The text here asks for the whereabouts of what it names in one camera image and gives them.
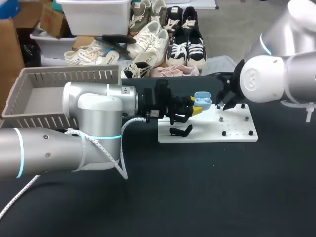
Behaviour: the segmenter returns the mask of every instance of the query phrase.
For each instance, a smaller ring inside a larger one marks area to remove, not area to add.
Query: black and white sneaker
[[[185,30],[178,27],[170,40],[166,63],[168,66],[185,65],[187,60],[187,36]]]
[[[182,25],[182,8],[173,6],[167,8],[166,25],[163,27],[168,31],[169,37],[171,37],[178,26]]]
[[[198,28],[192,28],[189,32],[187,52],[187,66],[197,66],[202,70],[206,63],[206,51],[204,39]]]
[[[198,28],[198,13],[192,6],[188,6],[187,9],[183,13],[183,25],[184,29],[188,31],[193,27]]]
[[[142,78],[158,61],[156,52],[144,52],[139,54],[121,74],[121,79]]]

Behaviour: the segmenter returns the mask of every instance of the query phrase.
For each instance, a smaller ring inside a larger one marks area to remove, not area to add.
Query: robot logo
[[[247,90],[253,91],[258,87],[258,72],[255,69],[250,69],[246,72],[244,85]]]

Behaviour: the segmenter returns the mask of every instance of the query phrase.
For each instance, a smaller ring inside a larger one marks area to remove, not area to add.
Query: black tablecloth
[[[123,83],[141,92],[155,80]],[[213,99],[221,87],[213,77],[169,83]],[[157,122],[131,124],[127,181],[115,169],[43,175],[0,220],[0,236],[315,236],[316,118],[245,102],[258,142],[160,144]],[[0,182],[1,209],[29,180]]]

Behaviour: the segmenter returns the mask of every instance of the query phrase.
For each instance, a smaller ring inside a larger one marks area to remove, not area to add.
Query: white shoelace
[[[195,20],[186,20],[186,22],[182,25],[183,28],[189,29],[189,26],[195,26]]]
[[[136,21],[141,21],[144,18],[144,15],[140,16],[132,16],[132,19],[129,21],[129,27],[133,28],[135,26]]]
[[[99,51],[81,51],[78,52],[80,58],[82,58],[83,60],[91,60],[91,61],[95,61],[99,56],[103,56],[103,53],[99,52]]]
[[[174,25],[177,25],[179,23],[179,20],[171,20],[169,18],[168,23],[166,26],[164,26],[163,28],[165,30],[170,30],[170,31],[174,31],[174,29],[172,28]]]
[[[204,54],[203,49],[205,47],[205,45],[203,44],[203,40],[201,38],[199,38],[199,40],[201,41],[201,43],[198,44],[194,44],[191,42],[188,42],[188,49],[189,49],[189,54]]]
[[[151,33],[149,29],[146,29],[137,40],[137,44],[141,46],[144,50],[146,50],[151,44],[152,37],[153,33]]]
[[[182,44],[176,44],[174,43],[172,45],[172,50],[171,50],[171,55],[174,55],[174,58],[178,58],[178,56],[180,55],[180,53],[184,53],[185,58],[187,58],[187,43],[184,42]]]
[[[160,48],[160,45],[161,45],[161,42],[162,42],[162,39],[159,38],[158,36],[152,34],[151,35],[151,44],[148,46],[148,48],[146,49],[146,52],[150,52],[150,51],[154,51],[154,52],[157,52],[158,49]]]
[[[130,70],[133,73],[132,78],[141,78],[142,73],[147,71],[150,66],[145,68],[138,68],[134,61],[128,66],[127,70]]]
[[[151,16],[151,21],[160,22],[160,16]]]

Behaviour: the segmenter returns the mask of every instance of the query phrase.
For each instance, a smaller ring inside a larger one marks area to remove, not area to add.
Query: white plastic bin
[[[130,0],[56,0],[75,36],[127,35]]]
[[[64,53],[72,50],[73,44],[77,39],[77,37],[60,39],[55,37],[41,37],[39,33],[40,31],[33,31],[33,33],[30,34],[30,38],[36,41],[45,58],[64,59]]]

